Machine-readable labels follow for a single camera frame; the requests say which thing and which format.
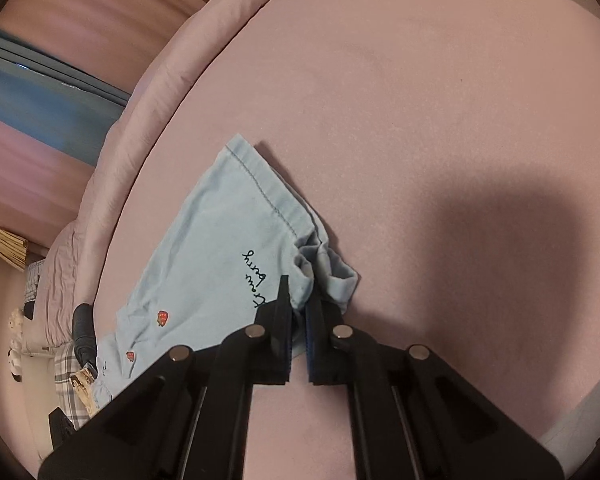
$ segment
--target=stuffed animal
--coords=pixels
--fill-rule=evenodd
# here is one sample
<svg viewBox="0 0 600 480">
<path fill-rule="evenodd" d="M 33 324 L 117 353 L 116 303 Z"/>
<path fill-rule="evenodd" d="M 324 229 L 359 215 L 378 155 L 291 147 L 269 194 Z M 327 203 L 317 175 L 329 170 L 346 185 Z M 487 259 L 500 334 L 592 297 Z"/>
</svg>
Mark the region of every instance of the stuffed animal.
<svg viewBox="0 0 600 480">
<path fill-rule="evenodd" d="M 22 381 L 22 325 L 24 314 L 17 308 L 9 316 L 9 329 L 11 340 L 9 341 L 9 370 L 13 378 Z"/>
</svg>

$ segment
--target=seam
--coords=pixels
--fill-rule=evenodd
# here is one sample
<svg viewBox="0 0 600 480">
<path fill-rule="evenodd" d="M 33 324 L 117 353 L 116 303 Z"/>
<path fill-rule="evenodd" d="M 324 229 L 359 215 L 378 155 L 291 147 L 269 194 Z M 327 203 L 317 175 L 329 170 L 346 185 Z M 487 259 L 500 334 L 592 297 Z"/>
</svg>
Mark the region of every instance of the seam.
<svg viewBox="0 0 600 480">
<path fill-rule="evenodd" d="M 231 153 L 234 157 L 235 160 L 237 160 L 240 163 L 240 166 L 243 168 L 244 171 L 247 172 L 247 174 L 251 177 L 251 179 L 253 180 L 253 183 L 256 185 L 256 187 L 258 188 L 258 190 L 260 191 L 260 194 L 262 195 L 262 197 L 264 198 L 264 200 L 267 201 L 267 203 L 269 204 L 269 206 L 273 209 L 273 211 L 276 212 L 276 214 L 280 217 L 280 219 L 285 223 L 285 225 L 289 228 L 289 230 L 294 234 L 294 236 L 296 238 L 298 238 L 298 234 L 296 233 L 296 231 L 291 227 L 291 224 L 286 220 L 286 218 L 282 215 L 282 213 L 280 212 L 280 209 L 278 209 L 276 206 L 273 205 L 273 203 L 271 202 L 271 200 L 269 200 L 269 197 L 264 193 L 264 190 L 260 187 L 260 183 L 258 182 L 258 180 L 256 179 L 255 175 L 253 173 L 251 173 L 251 171 L 249 170 L 249 168 L 247 168 L 247 166 L 245 165 L 245 163 L 242 161 L 242 159 L 237 156 L 231 148 L 229 148 L 228 146 L 225 146 L 225 148 L 227 149 L 227 151 L 229 153 Z"/>
</svg>

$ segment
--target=strawberry print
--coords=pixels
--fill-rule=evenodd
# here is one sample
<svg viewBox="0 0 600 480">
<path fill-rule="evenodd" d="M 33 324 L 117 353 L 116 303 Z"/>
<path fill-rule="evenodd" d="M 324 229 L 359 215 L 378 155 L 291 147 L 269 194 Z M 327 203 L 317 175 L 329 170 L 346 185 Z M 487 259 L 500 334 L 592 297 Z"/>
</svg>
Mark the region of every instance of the strawberry print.
<svg viewBox="0 0 600 480">
<path fill-rule="evenodd" d="M 169 313 L 161 310 L 158 312 L 158 325 L 165 326 L 167 324 L 167 320 L 169 319 Z"/>
</svg>

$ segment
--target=beige wall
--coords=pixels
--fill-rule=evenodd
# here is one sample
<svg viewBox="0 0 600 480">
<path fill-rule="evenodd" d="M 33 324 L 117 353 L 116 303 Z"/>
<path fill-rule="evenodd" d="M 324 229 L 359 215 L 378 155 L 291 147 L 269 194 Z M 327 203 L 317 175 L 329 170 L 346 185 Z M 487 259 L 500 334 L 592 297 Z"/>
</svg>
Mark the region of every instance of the beige wall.
<svg viewBox="0 0 600 480">
<path fill-rule="evenodd" d="M 39 467 L 27 414 L 22 384 L 11 377 L 7 362 L 9 351 L 8 319 L 11 311 L 22 306 L 24 274 L 0 259 L 0 436 L 14 455 L 32 474 Z"/>
</svg>

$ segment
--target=pink bed sheet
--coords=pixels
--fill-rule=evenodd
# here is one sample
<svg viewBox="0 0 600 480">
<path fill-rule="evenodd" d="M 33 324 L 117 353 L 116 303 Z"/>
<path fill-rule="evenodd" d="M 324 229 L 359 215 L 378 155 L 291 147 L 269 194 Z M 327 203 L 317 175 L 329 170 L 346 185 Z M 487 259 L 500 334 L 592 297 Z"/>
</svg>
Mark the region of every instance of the pink bed sheet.
<svg viewBox="0 0 600 480">
<path fill-rule="evenodd" d="M 237 132 L 360 273 L 349 322 L 429 344 L 535 436 L 598 382 L 592 14 L 570 0 L 212 0 L 141 79 L 78 217 L 74 304 L 94 301 L 96 334 Z M 291 386 L 254 393 L 246 478 L 294 461 L 298 478 L 352 477 L 342 391 L 303 374 L 294 362 Z"/>
</svg>

